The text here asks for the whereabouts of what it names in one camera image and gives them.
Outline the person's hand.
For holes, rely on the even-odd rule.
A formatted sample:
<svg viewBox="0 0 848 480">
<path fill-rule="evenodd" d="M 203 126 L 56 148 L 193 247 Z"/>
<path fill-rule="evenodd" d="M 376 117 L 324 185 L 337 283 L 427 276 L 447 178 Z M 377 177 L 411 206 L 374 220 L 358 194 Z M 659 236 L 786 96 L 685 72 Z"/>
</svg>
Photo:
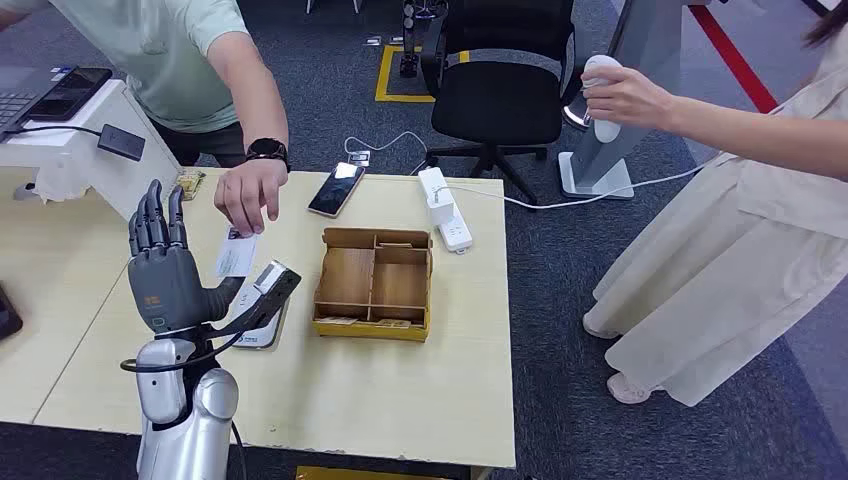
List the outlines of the person's hand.
<svg viewBox="0 0 848 480">
<path fill-rule="evenodd" d="M 582 76 L 587 113 L 594 120 L 674 130 L 676 97 L 637 70 L 596 66 Z"/>
</svg>

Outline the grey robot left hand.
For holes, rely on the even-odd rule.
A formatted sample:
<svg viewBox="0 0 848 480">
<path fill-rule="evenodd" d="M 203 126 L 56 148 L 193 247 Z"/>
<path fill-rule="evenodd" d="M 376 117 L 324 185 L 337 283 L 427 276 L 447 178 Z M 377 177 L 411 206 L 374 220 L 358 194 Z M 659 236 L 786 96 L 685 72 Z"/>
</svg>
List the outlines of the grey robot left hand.
<svg viewBox="0 0 848 480">
<path fill-rule="evenodd" d="M 245 281 L 226 277 L 214 288 L 201 284 L 188 248 L 182 189 L 171 192 L 168 214 L 161 193 L 161 182 L 152 180 L 128 221 L 128 279 L 138 312 L 156 335 L 223 319 Z"/>
</svg>

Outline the person's left hand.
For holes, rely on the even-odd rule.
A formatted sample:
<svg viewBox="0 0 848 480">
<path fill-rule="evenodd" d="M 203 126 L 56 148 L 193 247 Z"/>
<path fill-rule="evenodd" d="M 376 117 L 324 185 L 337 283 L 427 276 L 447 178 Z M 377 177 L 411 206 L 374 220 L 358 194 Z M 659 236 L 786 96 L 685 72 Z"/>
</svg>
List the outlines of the person's left hand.
<svg viewBox="0 0 848 480">
<path fill-rule="evenodd" d="M 213 203 L 242 235 L 261 234 L 265 219 L 279 216 L 279 190 L 288 174 L 281 159 L 248 160 L 219 178 Z"/>
</svg>

